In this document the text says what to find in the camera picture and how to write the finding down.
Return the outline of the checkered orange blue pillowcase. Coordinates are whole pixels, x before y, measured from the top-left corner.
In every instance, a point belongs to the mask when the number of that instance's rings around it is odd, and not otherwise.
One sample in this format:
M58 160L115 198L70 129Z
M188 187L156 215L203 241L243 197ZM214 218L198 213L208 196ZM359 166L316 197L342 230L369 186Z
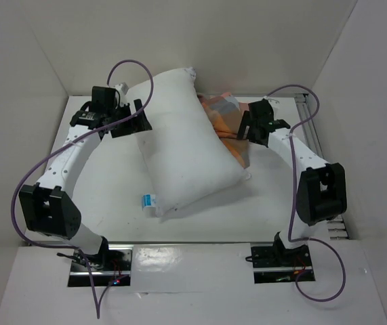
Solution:
M249 167L249 142L237 139L247 103L238 102L229 92L215 97L198 93L197 97L221 142L244 169Z

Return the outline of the white pillow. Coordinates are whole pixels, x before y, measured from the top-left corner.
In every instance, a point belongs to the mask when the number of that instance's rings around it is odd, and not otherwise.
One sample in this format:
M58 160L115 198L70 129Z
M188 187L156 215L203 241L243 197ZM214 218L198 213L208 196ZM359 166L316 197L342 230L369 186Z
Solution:
M155 214L179 211L249 179L217 136L195 90L193 68L176 68L132 87L127 98L148 102L150 131L136 134L155 195Z

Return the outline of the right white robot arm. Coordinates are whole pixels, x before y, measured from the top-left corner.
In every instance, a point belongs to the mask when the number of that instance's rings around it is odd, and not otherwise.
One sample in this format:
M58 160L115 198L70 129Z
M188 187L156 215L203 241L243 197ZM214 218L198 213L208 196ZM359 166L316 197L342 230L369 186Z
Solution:
M317 224L332 220L347 209L346 176L340 163L330 163L315 154L283 119L274 117L266 99L248 104L238 139L266 146L291 168L293 199L288 226L278 233L272 258L288 265L298 247L305 244Z

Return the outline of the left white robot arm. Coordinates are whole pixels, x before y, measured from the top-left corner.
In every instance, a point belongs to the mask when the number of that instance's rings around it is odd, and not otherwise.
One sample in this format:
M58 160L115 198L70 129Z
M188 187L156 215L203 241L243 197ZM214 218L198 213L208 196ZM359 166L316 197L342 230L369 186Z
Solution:
M27 229L79 248L85 256L72 258L80 264L87 262L95 270L112 266L123 255L110 250L105 237L84 225L72 197L88 158L106 134L121 137L152 129L141 111L141 100L134 100L138 115L130 116L127 91L125 84L113 88L93 87L91 100L70 120L64 142L68 148L54 158L35 185L24 185L18 193Z

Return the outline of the blue white pillow tag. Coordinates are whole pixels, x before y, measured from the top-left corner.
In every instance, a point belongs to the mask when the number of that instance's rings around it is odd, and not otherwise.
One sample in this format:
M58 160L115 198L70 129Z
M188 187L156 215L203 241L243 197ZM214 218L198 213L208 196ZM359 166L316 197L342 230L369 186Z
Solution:
M144 194L141 199L142 209L145 208L156 208L157 197L155 194Z

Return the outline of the aluminium table frame rail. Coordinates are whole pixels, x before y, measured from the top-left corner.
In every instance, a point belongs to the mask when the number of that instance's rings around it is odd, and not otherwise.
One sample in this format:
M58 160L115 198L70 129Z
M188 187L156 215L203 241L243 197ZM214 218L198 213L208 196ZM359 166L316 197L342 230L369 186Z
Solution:
M314 98L307 93L295 94L295 102L298 110L300 120L304 120L309 117L315 109ZM297 132L303 131L305 144L321 158L323 157L323 151L321 149L317 128L314 125L314 120L310 120L304 123L301 127L297 128ZM321 221L320 223L312 226L312 230L315 231L315 236L328 238L330 240L349 240L350 236L342 215L338 215L332 220Z

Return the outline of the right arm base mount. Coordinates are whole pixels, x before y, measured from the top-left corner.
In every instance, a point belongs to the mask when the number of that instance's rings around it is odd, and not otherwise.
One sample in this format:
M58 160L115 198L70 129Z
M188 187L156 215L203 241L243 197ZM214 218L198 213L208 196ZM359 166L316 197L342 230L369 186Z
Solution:
M315 275L306 245L294 253L281 255L272 244L252 244L250 255L245 261L253 267L253 279L256 284L295 282L314 282Z

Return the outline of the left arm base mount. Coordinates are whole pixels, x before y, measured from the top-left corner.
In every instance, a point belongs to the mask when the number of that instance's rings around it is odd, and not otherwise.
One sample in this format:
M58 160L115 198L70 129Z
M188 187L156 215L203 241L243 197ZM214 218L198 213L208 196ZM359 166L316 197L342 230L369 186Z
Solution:
M130 286L133 246L112 245L109 246L109 249L109 258L104 265L94 263L93 259L89 259L94 286L105 287L109 283L116 287ZM70 260L68 287L90 287L89 272L84 258L78 251L69 254L57 253L56 255Z

